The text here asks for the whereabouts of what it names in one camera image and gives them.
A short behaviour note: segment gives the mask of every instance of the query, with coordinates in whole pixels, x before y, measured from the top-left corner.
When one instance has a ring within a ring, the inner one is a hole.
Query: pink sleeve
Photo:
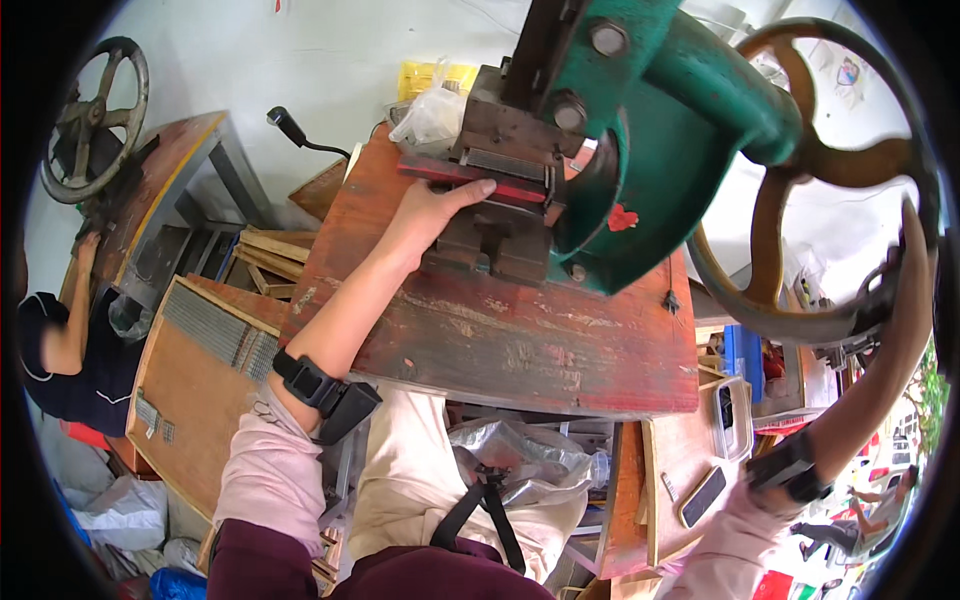
[[[777,546],[791,520],[760,509],[747,493],[747,484],[737,483],[664,600],[752,597],[766,571],[764,556]]]
[[[326,506],[320,447],[268,385],[252,397],[253,408],[240,417],[230,442],[213,526],[228,518],[247,521],[299,540],[316,558],[323,550],[317,519]]]

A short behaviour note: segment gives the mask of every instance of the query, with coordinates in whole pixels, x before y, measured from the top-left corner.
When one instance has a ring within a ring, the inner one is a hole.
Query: mobile phone
[[[726,487],[727,478],[724,476],[723,470],[719,466],[712,468],[693,493],[680,505],[680,509],[677,511],[680,523],[687,529],[693,529],[700,517],[704,515]]]

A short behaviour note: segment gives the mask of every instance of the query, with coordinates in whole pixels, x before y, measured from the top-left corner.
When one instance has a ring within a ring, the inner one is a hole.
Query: beige pants
[[[360,473],[350,554],[359,560],[390,546],[429,545],[434,530],[467,493],[444,429],[444,399],[380,386],[367,464]],[[546,580],[587,507],[587,493],[564,504],[507,508],[527,563],[526,576]],[[504,556],[490,516],[473,511],[460,537]]]

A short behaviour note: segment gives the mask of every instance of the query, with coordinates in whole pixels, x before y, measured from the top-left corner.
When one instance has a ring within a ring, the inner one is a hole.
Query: metal handwheel
[[[107,67],[100,77],[97,95],[92,100],[81,101],[75,89],[70,102],[63,107],[57,119],[57,129],[77,134],[77,154],[72,174],[66,174],[66,181],[58,179],[50,164],[49,150],[43,157],[40,180],[43,187],[57,202],[77,204],[99,193],[120,171],[124,161],[133,154],[143,117],[147,112],[147,96],[150,92],[150,78],[147,73],[147,60],[143,51],[128,37],[111,37],[97,44],[90,59],[109,53]],[[113,86],[113,76],[123,59],[130,59],[136,72],[136,104],[133,108],[107,110],[107,96]],[[120,154],[110,166],[95,180],[87,181],[87,167],[90,158],[90,139],[93,132],[101,128],[123,127],[127,132]]]
[[[830,148],[813,128],[816,94],[804,59],[793,47],[798,37],[826,39],[845,46],[864,59],[890,86],[910,126],[911,137],[891,137],[864,150]],[[704,285],[732,317],[756,333],[782,341],[834,346],[878,333],[889,318],[897,288],[899,259],[889,265],[878,286],[850,302],[815,313],[778,308],[783,282],[780,228],[790,188],[816,178],[841,187],[880,185],[897,176],[913,179],[920,192],[919,214],[929,248],[937,243],[940,188],[936,162],[923,140],[922,119],[893,65],[857,34],[816,18],[787,19],[744,39],[737,51],[750,59],[771,48],[790,81],[804,121],[804,133],[794,154],[783,164],[767,167],[756,195],[750,234],[753,273],[744,290],[733,285],[710,250],[703,225],[687,241],[690,258]]]

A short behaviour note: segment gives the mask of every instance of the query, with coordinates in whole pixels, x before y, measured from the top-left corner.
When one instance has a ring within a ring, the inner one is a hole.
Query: hand press machine
[[[679,4],[533,0],[514,55],[480,68],[449,160],[404,156],[397,166],[435,183],[498,183],[489,199],[453,218],[425,259],[520,284],[572,279],[612,295],[686,241],[704,285],[753,331],[862,346],[889,318],[896,265],[846,304],[781,309],[780,225],[795,184],[816,178],[863,188],[906,175],[920,192],[928,243],[936,243],[939,179],[906,83],[877,49],[835,23],[787,19],[732,48]],[[800,37],[836,42],[868,62],[900,102],[911,137],[855,151],[824,144],[812,125],[813,79],[793,46]],[[762,52],[785,71],[790,92],[751,66]],[[586,137],[597,140],[593,159],[564,181],[564,158]],[[752,280],[743,290],[699,225],[738,152],[767,167],[751,231]]]

